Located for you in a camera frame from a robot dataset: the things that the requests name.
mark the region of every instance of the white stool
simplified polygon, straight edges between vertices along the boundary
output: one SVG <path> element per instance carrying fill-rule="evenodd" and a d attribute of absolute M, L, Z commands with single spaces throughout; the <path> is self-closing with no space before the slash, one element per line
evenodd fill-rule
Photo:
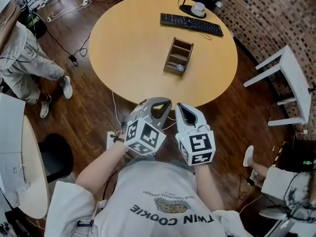
<path fill-rule="evenodd" d="M 271 57 L 269 57 L 268 59 L 260 63 L 258 66 L 256 66 L 256 69 L 258 70 L 262 68 L 263 66 L 269 64 L 270 62 L 274 61 L 280 56 L 281 58 L 278 64 L 276 64 L 272 68 L 269 68 L 268 70 L 264 71 L 263 73 L 259 74 L 253 79 L 250 79 L 249 81 L 245 82 L 243 86 L 248 87 L 254 84 L 255 82 L 260 81 L 261 79 L 266 78 L 274 74 L 275 72 L 281 70 L 288 84 L 291 87 L 294 97 L 284 99 L 283 101 L 279 101 L 277 105 L 283 105 L 286 103 L 296 101 L 300 109 L 301 116 L 296 117 L 296 118 L 286 118 L 286 119 L 269 121 L 268 125 L 273 126 L 273 125 L 283 125 L 283 124 L 308 123 L 310 109 L 311 109 L 311 95 L 308 92 L 309 85 L 290 47 L 286 45 L 279 52 L 275 53 L 274 55 L 272 55 Z"/>

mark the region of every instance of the foot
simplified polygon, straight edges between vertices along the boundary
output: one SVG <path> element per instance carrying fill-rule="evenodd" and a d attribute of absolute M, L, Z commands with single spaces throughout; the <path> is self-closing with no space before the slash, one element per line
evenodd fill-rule
<path fill-rule="evenodd" d="M 253 146 L 249 146 L 245 153 L 245 158 L 243 159 L 243 166 L 249 167 L 252 163 L 252 156 L 253 156 Z"/>
<path fill-rule="evenodd" d="M 72 95 L 73 95 L 73 88 L 70 84 L 70 77 L 65 76 L 65 81 L 64 83 L 61 85 L 63 92 L 64 92 L 64 96 L 67 99 L 71 99 Z"/>
<path fill-rule="evenodd" d="M 51 96 L 46 94 L 47 100 L 41 103 L 40 117 L 43 119 L 49 112 L 49 105 L 51 103 Z"/>

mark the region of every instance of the table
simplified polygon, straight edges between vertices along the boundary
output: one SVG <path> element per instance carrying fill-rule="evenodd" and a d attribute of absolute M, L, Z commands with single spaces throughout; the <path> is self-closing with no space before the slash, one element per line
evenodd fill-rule
<path fill-rule="evenodd" d="M 243 86 L 248 87 L 254 84 L 255 82 L 258 82 L 259 80 L 262 80 L 263 78 L 266 78 L 274 74 L 275 72 L 281 70 L 294 94 L 294 97 L 279 101 L 277 105 L 283 105 L 296 101 L 300 109 L 301 116 L 295 118 L 285 118 L 280 120 L 269 121 L 268 125 L 274 126 L 297 123 L 306 124 L 308 123 L 310 115 L 312 97 L 308 92 L 309 85 L 306 81 L 303 71 L 290 47 L 286 45 L 280 51 L 278 51 L 277 53 L 269 57 L 267 60 L 260 63 L 258 66 L 256 66 L 256 69 L 258 70 L 264 67 L 265 65 L 271 63 L 280 56 L 281 58 L 278 64 L 274 65 L 268 70 L 245 82 Z"/>
<path fill-rule="evenodd" d="M 167 97 L 173 109 L 179 102 L 196 107 L 220 96 L 237 70 L 237 49 L 227 27 L 206 10 L 204 20 L 219 24 L 224 33 L 207 40 L 197 31 L 161 26 L 160 13 L 187 16 L 178 0 L 124 0 L 101 16 L 89 43 L 90 62 L 99 79 L 133 103 Z M 174 37 L 194 44 L 182 78 L 163 72 Z"/>
<path fill-rule="evenodd" d="M 40 219 L 48 210 L 48 184 L 38 142 L 26 116 L 22 127 L 22 163 L 26 166 L 25 178 L 30 177 L 30 187 L 17 193 L 19 208 L 28 216 Z"/>

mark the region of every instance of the white table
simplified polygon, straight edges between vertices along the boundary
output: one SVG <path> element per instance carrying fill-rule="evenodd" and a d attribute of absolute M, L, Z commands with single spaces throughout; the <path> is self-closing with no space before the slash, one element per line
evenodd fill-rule
<path fill-rule="evenodd" d="M 30 187 L 17 193 L 19 208 L 28 216 L 40 219 L 48 210 L 48 184 L 38 142 L 26 116 L 22 127 L 22 163 L 26 166 L 25 178 L 30 177 Z"/>
<path fill-rule="evenodd" d="M 286 103 L 296 101 L 298 104 L 299 110 L 301 112 L 301 116 L 295 117 L 295 118 L 286 118 L 286 119 L 269 121 L 268 125 L 273 126 L 273 125 L 297 124 L 297 123 L 306 124 L 308 123 L 310 109 L 311 109 L 311 95 L 308 92 L 309 85 L 290 47 L 286 45 L 279 52 L 275 53 L 274 55 L 272 55 L 271 57 L 269 57 L 268 59 L 260 63 L 258 66 L 256 66 L 256 69 L 258 70 L 262 68 L 263 66 L 269 64 L 270 62 L 272 62 L 273 60 L 277 59 L 280 56 L 281 58 L 278 64 L 269 68 L 268 70 L 264 71 L 258 76 L 250 79 L 249 81 L 245 82 L 243 86 L 248 87 L 254 84 L 255 82 L 281 70 L 288 84 L 290 85 L 290 88 L 294 94 L 294 97 L 279 101 L 277 105 L 283 105 Z"/>

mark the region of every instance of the wooden floor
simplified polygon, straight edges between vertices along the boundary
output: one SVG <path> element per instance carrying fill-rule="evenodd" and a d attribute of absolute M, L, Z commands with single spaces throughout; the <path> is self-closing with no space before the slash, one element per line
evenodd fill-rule
<path fill-rule="evenodd" d="M 92 1 L 88 8 L 70 13 L 47 24 L 48 30 L 70 53 L 74 53 L 83 45 L 98 18 L 113 6 L 114 0 Z M 46 19 L 50 12 L 57 14 L 65 8 L 73 8 L 80 3 L 82 0 L 53 0 L 39 10 L 39 14 Z M 39 142 L 49 133 L 59 133 L 67 139 L 74 154 L 73 172 L 78 175 L 104 152 L 107 132 L 120 129 L 115 117 L 112 93 L 94 73 L 88 55 L 85 57 L 77 55 L 79 65 L 75 67 L 68 59 L 68 54 L 48 34 L 40 38 L 39 43 L 47 55 L 63 67 L 71 77 L 74 94 L 71 100 L 66 100 L 55 82 L 42 79 L 40 84 L 43 90 L 49 92 L 54 98 L 50 113 L 45 119 L 41 119 L 40 107 L 28 106 L 26 114 Z M 243 180 L 241 189 L 247 192 L 247 195 L 243 200 L 238 199 L 239 175 L 250 174 L 250 170 L 242 166 L 246 148 L 254 145 L 255 160 L 268 166 L 272 164 L 282 142 L 290 141 L 292 134 L 288 126 L 267 126 L 269 116 L 272 119 L 280 119 L 284 118 L 283 113 L 276 104 L 271 105 L 275 99 L 264 80 L 248 88 L 243 87 L 243 82 L 257 75 L 258 72 L 241 48 L 237 47 L 237 50 L 238 69 L 234 81 L 221 96 L 199 109 L 205 114 L 215 134 L 217 150 L 210 167 L 224 204 L 227 210 L 239 211 L 260 194 Z M 135 107 L 117 95 L 115 99 L 119 119 Z M 165 125 L 172 124 L 171 122 L 169 120 Z M 167 139 L 160 152 L 157 153 L 157 160 L 180 159 L 183 161 L 174 137 L 176 126 L 165 132 Z M 247 207 L 241 214 L 246 228 L 254 235 L 256 235 L 256 230 L 250 226 L 247 219 L 257 217 L 258 225 L 260 225 L 262 219 L 257 212 L 264 205 L 269 204 L 263 197 L 258 201 L 253 204 L 254 206 Z"/>

